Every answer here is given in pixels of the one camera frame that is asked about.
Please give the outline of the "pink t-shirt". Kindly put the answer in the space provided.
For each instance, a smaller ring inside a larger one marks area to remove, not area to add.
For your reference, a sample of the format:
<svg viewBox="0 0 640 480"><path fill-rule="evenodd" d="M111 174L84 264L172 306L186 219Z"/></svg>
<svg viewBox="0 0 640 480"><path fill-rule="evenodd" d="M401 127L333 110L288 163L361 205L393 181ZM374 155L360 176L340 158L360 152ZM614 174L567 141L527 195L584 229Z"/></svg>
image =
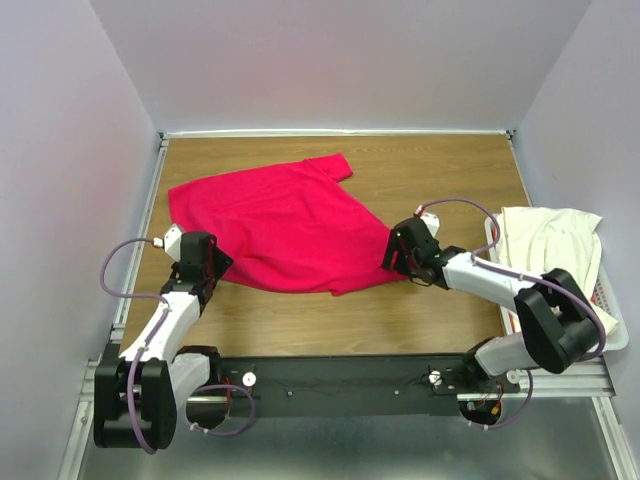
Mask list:
<svg viewBox="0 0 640 480"><path fill-rule="evenodd" d="M170 189L169 213L216 236L228 282L339 296L400 281L382 267L389 227L340 184L352 174L336 153L214 175Z"/></svg>

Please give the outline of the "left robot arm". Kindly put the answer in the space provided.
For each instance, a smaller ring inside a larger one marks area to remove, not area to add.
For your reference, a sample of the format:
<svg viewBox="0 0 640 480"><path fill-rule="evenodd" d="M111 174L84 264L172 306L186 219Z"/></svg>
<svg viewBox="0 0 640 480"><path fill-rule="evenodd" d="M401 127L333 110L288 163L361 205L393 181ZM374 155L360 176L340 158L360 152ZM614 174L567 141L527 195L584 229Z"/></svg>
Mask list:
<svg viewBox="0 0 640 480"><path fill-rule="evenodd" d="M100 448L141 448L153 454L173 440L178 411L195 391L214 393L222 380L212 346L186 346L233 260L214 235L172 225L151 245L173 261L171 274L151 299L156 309L136 340L99 362L94 377L93 438Z"/></svg>

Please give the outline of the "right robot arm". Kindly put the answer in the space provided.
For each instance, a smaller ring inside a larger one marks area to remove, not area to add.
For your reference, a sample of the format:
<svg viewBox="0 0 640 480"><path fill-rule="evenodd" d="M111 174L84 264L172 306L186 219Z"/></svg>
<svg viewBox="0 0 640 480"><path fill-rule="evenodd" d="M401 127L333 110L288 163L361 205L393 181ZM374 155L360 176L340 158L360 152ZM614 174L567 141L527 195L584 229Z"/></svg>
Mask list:
<svg viewBox="0 0 640 480"><path fill-rule="evenodd" d="M459 247L441 248L435 231L424 217L397 224L382 268L490 301L516 314L520 324L518 332L485 340L462 356L455 372L467 389L483 391L512 370L561 374L602 352L604 326L569 272L518 273Z"/></svg>

